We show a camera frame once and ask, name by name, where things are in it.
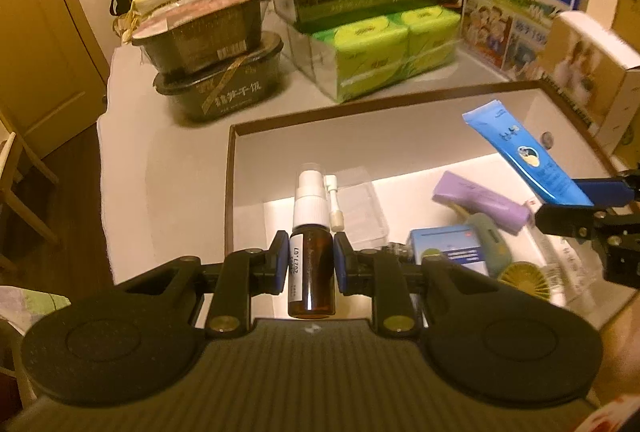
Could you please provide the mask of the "white green medicine box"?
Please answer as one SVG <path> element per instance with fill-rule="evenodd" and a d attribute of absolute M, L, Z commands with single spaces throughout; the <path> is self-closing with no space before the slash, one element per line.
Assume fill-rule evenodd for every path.
<path fill-rule="evenodd" d="M 535 214 L 542 206 L 537 197 L 523 205 L 529 211 L 526 228 L 544 260 L 541 269 L 550 285 L 551 302 L 566 306 L 588 290 L 599 270 L 576 239 L 546 235 L 536 226 Z"/>

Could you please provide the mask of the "blue hand cream tube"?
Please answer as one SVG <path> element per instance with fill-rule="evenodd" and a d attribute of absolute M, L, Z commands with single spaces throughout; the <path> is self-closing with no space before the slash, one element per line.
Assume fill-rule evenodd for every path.
<path fill-rule="evenodd" d="M 585 192 L 501 101 L 491 100 L 465 112 L 462 118 L 498 151 L 544 203 L 593 206 Z"/>

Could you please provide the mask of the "brown spray bottle white nozzle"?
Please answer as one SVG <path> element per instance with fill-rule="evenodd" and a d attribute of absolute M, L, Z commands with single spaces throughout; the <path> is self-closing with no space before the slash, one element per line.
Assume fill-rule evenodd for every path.
<path fill-rule="evenodd" d="M 326 176 L 316 164 L 299 172 L 288 256 L 288 316 L 335 314 L 334 244 Z"/>

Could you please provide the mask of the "blue white medicine box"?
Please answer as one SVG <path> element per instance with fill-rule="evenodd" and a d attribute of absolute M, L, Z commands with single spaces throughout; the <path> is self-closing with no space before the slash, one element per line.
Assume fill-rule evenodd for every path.
<path fill-rule="evenodd" d="M 428 257 L 441 255 L 458 265 L 488 275 L 480 238 L 469 225 L 414 229 L 409 233 L 407 245 L 416 264 L 421 264 Z"/>

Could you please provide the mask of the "purple rectangular case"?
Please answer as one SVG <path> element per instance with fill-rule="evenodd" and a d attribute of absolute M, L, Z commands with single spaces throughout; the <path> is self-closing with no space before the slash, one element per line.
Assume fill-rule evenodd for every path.
<path fill-rule="evenodd" d="M 432 199 L 441 204 L 455 204 L 471 213 L 483 213 L 499 228 L 514 235 L 528 224 L 532 216 L 525 205 L 451 172 L 442 174 Z"/>

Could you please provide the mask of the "clear plastic case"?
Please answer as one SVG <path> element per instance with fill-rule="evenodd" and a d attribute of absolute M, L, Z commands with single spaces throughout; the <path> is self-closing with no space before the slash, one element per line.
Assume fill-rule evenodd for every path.
<path fill-rule="evenodd" d="M 355 250 L 384 247 L 390 230 L 368 171 L 359 166 L 337 171 L 335 176 L 337 203 L 352 247 Z"/>

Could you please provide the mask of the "brown storage box white inside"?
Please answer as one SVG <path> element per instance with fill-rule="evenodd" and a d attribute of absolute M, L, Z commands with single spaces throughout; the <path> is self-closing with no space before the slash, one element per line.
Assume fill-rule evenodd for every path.
<path fill-rule="evenodd" d="M 229 131 L 224 251 L 266 245 L 290 230 L 298 173 L 361 169 L 376 190 L 390 240 L 413 228 L 446 226 L 454 215 L 433 202 L 446 170 L 522 203 L 533 198 L 462 115 L 500 100 L 535 136 L 550 134 L 552 158 L 574 178 L 616 175 L 582 121 L 542 82 L 506 82 L 367 100 L 234 124 Z"/>

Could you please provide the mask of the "white photo printed box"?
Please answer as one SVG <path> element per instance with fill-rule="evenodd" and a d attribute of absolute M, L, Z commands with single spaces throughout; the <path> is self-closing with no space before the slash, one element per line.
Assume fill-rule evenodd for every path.
<path fill-rule="evenodd" d="M 610 155 L 639 108 L 639 54 L 582 11 L 552 21 L 540 57 L 544 76 Z"/>

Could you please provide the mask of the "lower black instant food bowl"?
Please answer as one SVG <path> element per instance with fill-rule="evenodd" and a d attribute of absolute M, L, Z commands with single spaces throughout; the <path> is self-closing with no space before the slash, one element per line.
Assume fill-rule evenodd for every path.
<path fill-rule="evenodd" d="M 254 51 L 187 77 L 157 74 L 153 86 L 181 118 L 195 123 L 218 120 L 254 106 L 279 90 L 282 49 L 281 37 L 264 31 Z"/>

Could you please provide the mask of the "black instant food bowl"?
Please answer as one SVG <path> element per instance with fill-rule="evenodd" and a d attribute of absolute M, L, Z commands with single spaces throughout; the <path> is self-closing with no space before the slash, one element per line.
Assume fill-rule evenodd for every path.
<path fill-rule="evenodd" d="M 254 106 L 279 90 L 282 49 L 281 37 L 264 31 L 254 51 L 187 77 L 157 74 L 153 86 L 181 118 L 195 123 L 218 120 Z"/>
<path fill-rule="evenodd" d="M 196 0 L 149 18 L 132 34 L 160 74 L 180 77 L 241 56 L 262 38 L 262 0 Z"/>

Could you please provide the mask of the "green tissue pack bundle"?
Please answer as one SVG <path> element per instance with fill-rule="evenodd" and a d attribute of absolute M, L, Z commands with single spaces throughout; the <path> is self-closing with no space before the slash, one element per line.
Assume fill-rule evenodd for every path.
<path fill-rule="evenodd" d="M 445 66 L 456 57 L 461 14 L 441 6 L 386 14 L 311 34 L 289 25 L 297 69 L 337 103 Z"/>

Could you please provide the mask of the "green patterned cloth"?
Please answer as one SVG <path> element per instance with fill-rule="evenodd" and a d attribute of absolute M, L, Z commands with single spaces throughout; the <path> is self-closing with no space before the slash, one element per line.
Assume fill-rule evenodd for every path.
<path fill-rule="evenodd" d="M 70 305 L 64 295 L 2 285 L 0 287 L 0 317 L 22 336 L 32 325 L 54 311 Z"/>

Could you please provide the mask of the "upper black instant food bowl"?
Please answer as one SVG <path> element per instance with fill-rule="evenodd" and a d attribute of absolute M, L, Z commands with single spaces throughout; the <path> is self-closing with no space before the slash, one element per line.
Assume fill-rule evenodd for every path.
<path fill-rule="evenodd" d="M 180 77 L 241 56 L 262 38 L 262 0 L 196 0 L 149 18 L 132 34 L 160 74 Z"/>

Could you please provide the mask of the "wooden door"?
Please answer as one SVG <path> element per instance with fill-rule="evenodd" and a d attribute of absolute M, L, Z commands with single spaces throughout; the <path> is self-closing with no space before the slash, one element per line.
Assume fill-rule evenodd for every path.
<path fill-rule="evenodd" d="M 1 0 L 1 112 L 37 155 L 96 123 L 107 75 L 66 0 Z"/>

